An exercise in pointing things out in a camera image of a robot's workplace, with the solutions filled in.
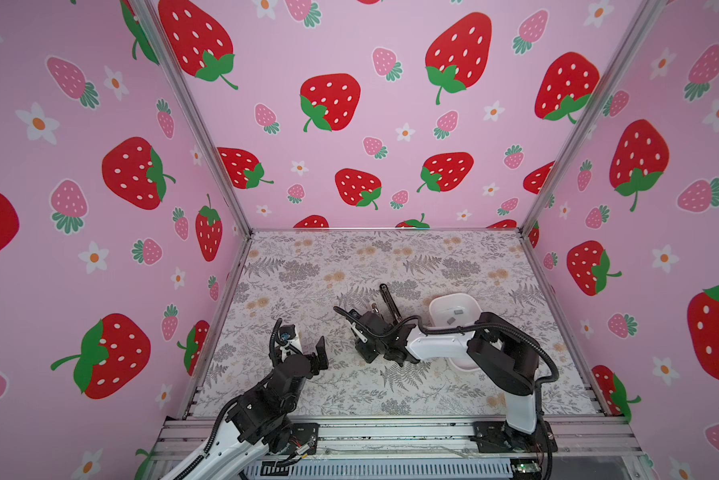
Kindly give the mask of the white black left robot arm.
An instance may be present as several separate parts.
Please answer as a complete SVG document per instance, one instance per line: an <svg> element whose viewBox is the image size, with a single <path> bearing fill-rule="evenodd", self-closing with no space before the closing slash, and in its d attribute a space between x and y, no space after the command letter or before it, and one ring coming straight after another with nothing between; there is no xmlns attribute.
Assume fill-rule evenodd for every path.
<svg viewBox="0 0 719 480"><path fill-rule="evenodd" d="M223 405L209 436L167 479L235 479L268 454L285 457L269 466L287 468L315 452L318 426L302 429L288 416L297 408L305 382L329 366L325 339L316 342L312 353L304 353L297 327L277 320L268 357L271 372Z"/></svg>

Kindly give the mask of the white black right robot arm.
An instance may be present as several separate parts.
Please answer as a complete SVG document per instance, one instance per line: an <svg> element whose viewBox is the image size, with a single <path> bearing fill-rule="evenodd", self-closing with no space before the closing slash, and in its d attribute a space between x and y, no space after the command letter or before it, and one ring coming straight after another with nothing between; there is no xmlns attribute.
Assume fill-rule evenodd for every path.
<svg viewBox="0 0 719 480"><path fill-rule="evenodd" d="M335 306L333 311L350 325L365 362L382 357L403 367L467 358L505 394L505 436L529 439L543 433L541 387L559 380L559 368L535 338L501 316L483 312L471 325L431 328L418 315L389 323L375 309L359 314Z"/></svg>

